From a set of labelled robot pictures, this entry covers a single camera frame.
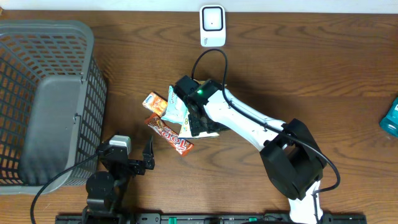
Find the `white barcode scanner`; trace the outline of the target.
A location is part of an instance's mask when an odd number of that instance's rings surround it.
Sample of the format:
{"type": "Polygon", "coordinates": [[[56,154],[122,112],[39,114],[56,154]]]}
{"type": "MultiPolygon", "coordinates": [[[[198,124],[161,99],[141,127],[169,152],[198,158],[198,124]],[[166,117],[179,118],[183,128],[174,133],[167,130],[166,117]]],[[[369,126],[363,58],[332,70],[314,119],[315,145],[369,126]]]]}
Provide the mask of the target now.
{"type": "Polygon", "coordinates": [[[205,5],[200,13],[202,47],[222,47],[226,43],[226,13],[221,5],[205,5]]]}

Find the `brown chocolate bar wrapper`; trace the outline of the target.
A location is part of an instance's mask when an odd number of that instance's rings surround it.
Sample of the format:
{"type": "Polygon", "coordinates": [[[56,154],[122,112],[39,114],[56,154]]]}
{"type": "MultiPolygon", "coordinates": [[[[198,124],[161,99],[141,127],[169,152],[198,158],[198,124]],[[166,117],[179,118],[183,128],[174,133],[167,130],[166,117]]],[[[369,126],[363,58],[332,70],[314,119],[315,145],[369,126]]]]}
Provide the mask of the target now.
{"type": "Polygon", "coordinates": [[[157,114],[151,114],[144,122],[164,138],[181,156],[186,156],[194,148],[194,144],[180,139],[178,134],[168,127],[157,114]]]}

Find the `teal mouthwash bottle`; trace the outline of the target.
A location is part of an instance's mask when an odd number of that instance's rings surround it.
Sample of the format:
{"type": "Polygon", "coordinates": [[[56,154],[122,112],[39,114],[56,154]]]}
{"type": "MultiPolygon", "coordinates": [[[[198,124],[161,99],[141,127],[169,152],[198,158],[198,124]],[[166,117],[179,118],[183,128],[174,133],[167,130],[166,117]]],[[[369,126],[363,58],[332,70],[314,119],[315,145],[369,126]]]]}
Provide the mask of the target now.
{"type": "Polygon", "coordinates": [[[397,133],[397,114],[398,114],[398,110],[397,110],[397,102],[398,102],[398,98],[396,98],[393,101],[393,104],[390,108],[390,110],[388,111],[388,113],[386,114],[386,116],[381,119],[381,122],[379,123],[380,127],[387,133],[389,133],[390,135],[397,137],[398,133],[397,133]]]}

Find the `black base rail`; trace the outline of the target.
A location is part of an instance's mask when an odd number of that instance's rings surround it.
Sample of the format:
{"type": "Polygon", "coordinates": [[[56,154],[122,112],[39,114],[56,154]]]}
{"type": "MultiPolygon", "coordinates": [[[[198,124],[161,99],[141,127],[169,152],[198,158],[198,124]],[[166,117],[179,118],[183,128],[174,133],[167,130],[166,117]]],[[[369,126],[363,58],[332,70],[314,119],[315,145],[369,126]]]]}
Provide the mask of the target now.
{"type": "Polygon", "coordinates": [[[130,224],[240,224],[240,223],[292,223],[285,213],[265,215],[161,215],[140,213],[126,217],[95,217],[86,215],[58,215],[55,224],[130,223],[130,224]]]}

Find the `yellow snack bag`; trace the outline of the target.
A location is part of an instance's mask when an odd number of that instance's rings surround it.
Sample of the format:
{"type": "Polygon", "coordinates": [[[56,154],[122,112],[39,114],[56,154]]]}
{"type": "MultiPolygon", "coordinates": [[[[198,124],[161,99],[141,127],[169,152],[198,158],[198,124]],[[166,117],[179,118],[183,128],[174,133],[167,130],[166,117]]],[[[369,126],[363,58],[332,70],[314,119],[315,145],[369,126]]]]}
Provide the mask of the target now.
{"type": "MultiPolygon", "coordinates": [[[[205,105],[209,102],[209,98],[211,95],[216,93],[218,90],[221,90],[221,85],[213,80],[207,80],[203,84],[199,84],[200,86],[191,94],[184,96],[182,101],[186,104],[189,102],[195,103],[203,103],[204,108],[205,105]]],[[[185,115],[185,121],[182,124],[182,128],[180,130],[179,137],[183,139],[193,139],[193,138],[207,138],[207,137],[217,137],[218,133],[213,134],[205,134],[201,133],[199,137],[193,137],[190,132],[190,125],[188,123],[188,109],[185,115]]]]}

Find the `light teal wet wipes pack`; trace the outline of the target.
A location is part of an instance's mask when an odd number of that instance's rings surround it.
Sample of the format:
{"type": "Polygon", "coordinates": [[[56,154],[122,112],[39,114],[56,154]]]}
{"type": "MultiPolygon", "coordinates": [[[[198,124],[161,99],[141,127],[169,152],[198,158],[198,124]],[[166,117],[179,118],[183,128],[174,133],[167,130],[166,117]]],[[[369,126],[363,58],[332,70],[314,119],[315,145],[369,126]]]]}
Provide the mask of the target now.
{"type": "Polygon", "coordinates": [[[173,86],[169,86],[167,107],[161,119],[171,123],[183,124],[186,112],[185,103],[176,95],[173,86]]]}

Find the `grey plastic shopping basket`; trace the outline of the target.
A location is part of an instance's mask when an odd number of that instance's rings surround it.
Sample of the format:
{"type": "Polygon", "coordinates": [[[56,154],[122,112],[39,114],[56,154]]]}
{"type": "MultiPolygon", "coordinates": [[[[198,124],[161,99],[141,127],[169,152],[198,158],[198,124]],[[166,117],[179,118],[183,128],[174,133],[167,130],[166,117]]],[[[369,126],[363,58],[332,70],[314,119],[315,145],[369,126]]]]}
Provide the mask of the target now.
{"type": "Polygon", "coordinates": [[[107,87],[79,21],[1,22],[1,193],[83,185],[96,170],[107,87]]]}

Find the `small orange snack packet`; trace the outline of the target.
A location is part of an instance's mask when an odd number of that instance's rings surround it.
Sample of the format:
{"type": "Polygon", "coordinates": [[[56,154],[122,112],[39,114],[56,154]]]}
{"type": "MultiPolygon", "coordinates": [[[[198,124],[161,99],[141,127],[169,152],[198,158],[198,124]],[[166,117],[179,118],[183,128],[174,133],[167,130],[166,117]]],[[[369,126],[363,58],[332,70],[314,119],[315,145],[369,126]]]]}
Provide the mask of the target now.
{"type": "Polygon", "coordinates": [[[142,102],[143,107],[162,117],[167,109],[168,102],[155,92],[150,92],[142,102]]]}

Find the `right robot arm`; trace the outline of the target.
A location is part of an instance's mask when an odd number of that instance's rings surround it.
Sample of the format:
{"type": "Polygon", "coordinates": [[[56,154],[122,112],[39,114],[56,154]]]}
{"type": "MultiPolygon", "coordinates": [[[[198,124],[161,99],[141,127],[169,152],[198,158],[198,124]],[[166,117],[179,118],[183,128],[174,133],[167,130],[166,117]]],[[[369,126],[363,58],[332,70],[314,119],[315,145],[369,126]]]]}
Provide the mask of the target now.
{"type": "Polygon", "coordinates": [[[183,77],[174,92],[188,109],[192,136],[234,131],[259,151],[269,180],[289,200],[290,219],[296,223],[322,219],[318,193],[328,161],[303,122],[266,116],[214,80],[200,84],[183,77]]]}

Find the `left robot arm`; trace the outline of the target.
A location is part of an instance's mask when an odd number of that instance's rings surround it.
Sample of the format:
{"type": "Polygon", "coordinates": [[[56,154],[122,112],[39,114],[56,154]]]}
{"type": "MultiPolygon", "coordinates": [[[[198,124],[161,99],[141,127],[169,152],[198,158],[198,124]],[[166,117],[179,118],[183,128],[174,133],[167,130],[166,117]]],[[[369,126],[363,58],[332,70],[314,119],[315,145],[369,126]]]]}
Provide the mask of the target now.
{"type": "Polygon", "coordinates": [[[96,153],[105,171],[95,172],[86,182],[88,208],[93,212],[113,213],[120,206],[131,178],[155,167],[153,138],[142,151],[142,160],[130,159],[131,139],[114,135],[101,143],[96,153]]]}

